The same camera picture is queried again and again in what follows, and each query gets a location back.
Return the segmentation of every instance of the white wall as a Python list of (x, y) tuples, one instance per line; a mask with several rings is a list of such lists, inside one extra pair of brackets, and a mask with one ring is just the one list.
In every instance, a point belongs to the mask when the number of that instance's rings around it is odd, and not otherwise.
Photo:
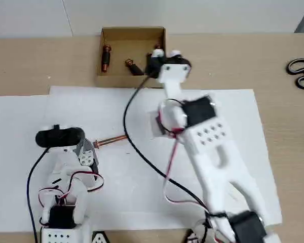
[(304, 0), (0, 0), (0, 37), (140, 25), (169, 33), (294, 32), (303, 15)]

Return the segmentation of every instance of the copper cylinder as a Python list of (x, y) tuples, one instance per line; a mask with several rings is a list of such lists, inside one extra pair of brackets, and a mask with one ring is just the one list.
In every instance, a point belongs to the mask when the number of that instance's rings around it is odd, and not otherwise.
[(108, 44), (105, 44), (102, 47), (102, 56), (101, 56), (101, 71), (107, 72), (109, 63), (110, 63), (110, 52), (111, 52), (111, 46)]

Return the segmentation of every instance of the copper rod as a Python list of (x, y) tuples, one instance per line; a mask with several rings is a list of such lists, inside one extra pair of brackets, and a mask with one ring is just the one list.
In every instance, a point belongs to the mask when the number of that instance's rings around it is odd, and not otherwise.
[(95, 148), (99, 149), (100, 146), (107, 145), (107, 144), (110, 144), (110, 143), (115, 143), (117, 141), (121, 141), (121, 140), (124, 140), (124, 139), (127, 139), (127, 137), (125, 135), (117, 136), (117, 137), (114, 137), (114, 138), (108, 138), (108, 139), (104, 139), (104, 140), (101, 140), (101, 141), (96, 140), (95, 142), (93, 142), (93, 146)]
[(115, 139), (119, 139), (119, 138), (125, 139), (126, 136), (125, 135), (121, 135), (121, 136), (117, 136), (117, 137), (113, 137), (113, 138), (108, 138), (108, 139), (104, 139), (104, 140), (98, 141), (98, 143), (105, 143), (105, 142), (109, 142), (111, 140), (115, 140)]

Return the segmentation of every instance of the red wire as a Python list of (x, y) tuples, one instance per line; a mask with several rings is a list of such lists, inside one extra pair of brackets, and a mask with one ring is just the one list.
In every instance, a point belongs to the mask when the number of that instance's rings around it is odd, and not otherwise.
[(76, 171), (76, 172), (74, 172), (74, 173), (71, 175), (70, 183), (69, 183), (69, 187), (68, 187), (68, 189), (67, 189), (67, 192), (64, 194), (64, 196), (62, 196), (62, 197), (60, 197), (60, 198), (66, 198), (66, 197), (68, 196), (69, 191), (70, 191), (71, 186), (72, 186), (72, 180), (73, 180), (74, 176), (77, 175), (77, 174), (89, 174), (89, 175), (93, 175), (93, 176), (102, 178), (102, 180), (103, 180), (102, 184), (101, 184), (100, 186), (94, 188), (94, 189), (89, 189), (88, 192), (93, 192), (93, 191), (99, 190), (100, 188), (102, 188), (102, 186), (103, 186), (103, 184), (104, 184), (104, 178), (103, 178), (101, 175), (99, 175), (99, 174), (96, 174), (96, 173), (90, 172), (90, 171)]

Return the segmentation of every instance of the white paper sheet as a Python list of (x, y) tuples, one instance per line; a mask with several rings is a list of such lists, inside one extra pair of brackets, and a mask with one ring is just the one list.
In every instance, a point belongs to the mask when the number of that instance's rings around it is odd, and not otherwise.
[[(54, 113), (50, 114), (50, 118), (54, 118), (55, 122), (74, 121), (85, 129), (87, 136), (94, 139), (97, 136), (104, 138), (116, 136), (123, 133), (122, 115), (129, 99), (133, 93), (133, 89), (104, 89), (104, 88), (88, 88), (88, 87), (51, 87), (50, 94), (53, 96), (49, 103), (60, 104), (61, 107), (54, 107)], [(270, 214), (272, 216), (270, 224), (281, 223), (281, 211), (276, 192), (274, 178), (271, 172), (271, 167), (268, 159), (267, 146), (265, 144), (264, 134), (262, 130), (261, 120), (259, 117), (256, 100), (252, 90), (216, 90), (216, 91), (198, 91), (198, 90), (185, 90), (184, 97), (196, 98), (202, 94), (211, 93), (215, 97), (219, 112), (225, 117), (232, 127), (233, 136), (241, 151), (242, 157), (247, 164), (250, 173), (256, 178), (259, 188), (266, 198)], [(170, 149), (173, 141), (165, 138), (152, 138), (149, 124), (149, 112), (155, 111), (157, 105), (165, 98), (164, 91), (160, 89), (144, 89), (138, 97), (135, 98), (128, 113), (128, 130), (133, 137), (133, 141), (138, 144), (138, 147), (152, 160), (159, 168), (163, 169), (166, 166)], [(78, 110), (78, 112), (71, 111), (68, 113), (66, 109)], [(112, 128), (115, 132), (112, 135), (109, 129), (101, 129), (99, 126), (92, 126), (93, 120), (99, 120), (99, 125), (102, 127)], [(133, 151), (131, 147), (124, 149), (120, 147), (121, 151)], [(101, 161), (108, 160), (103, 149), (100, 151)], [(155, 176), (155, 172), (148, 168), (150, 171), (140, 171), (141, 174), (147, 175), (151, 173), (151, 177)], [(190, 171), (190, 173), (183, 175), (182, 171)], [(179, 149), (179, 154), (176, 157), (176, 162), (172, 175), (179, 182), (192, 188), (193, 191), (199, 192), (201, 196), (201, 189), (196, 183), (196, 177), (192, 171), (192, 167), (184, 152), (183, 147)], [(155, 186), (152, 190), (157, 190), (155, 193), (160, 192), (161, 183)], [(178, 190), (172, 188), (176, 197), (182, 197), (182, 193), (178, 194)], [(160, 203), (156, 203), (153, 207), (163, 207), (161, 194), (158, 197)], [(235, 202), (227, 199), (227, 208), (234, 211), (238, 208)]]
[[(122, 114), (133, 89), (81, 89), (74, 94), (0, 97), (0, 231), (31, 231), (26, 204), (28, 172), (42, 153), (35, 135), (42, 126), (55, 123), (82, 127), (89, 139), (123, 133)], [(212, 91), (232, 127), (243, 159), (256, 177), (270, 205), (272, 222), (281, 222), (276, 187), (253, 91)], [(193, 98), (206, 91), (185, 91)], [(161, 170), (165, 169), (173, 141), (152, 138), (148, 112), (164, 99), (162, 90), (142, 90), (128, 113), (128, 131), (139, 149)], [(162, 178), (147, 166), (132, 147), (121, 141), (98, 151), (103, 190), (92, 193), (88, 213), (94, 229), (157, 229), (191, 227), (202, 213), (194, 206), (168, 204), (162, 196)], [(54, 162), (47, 155), (31, 183), (35, 218), (41, 208), (37, 191), (45, 186)], [(201, 189), (184, 149), (178, 150), (172, 177), (201, 196)], [(174, 186), (168, 193), (187, 198)]]

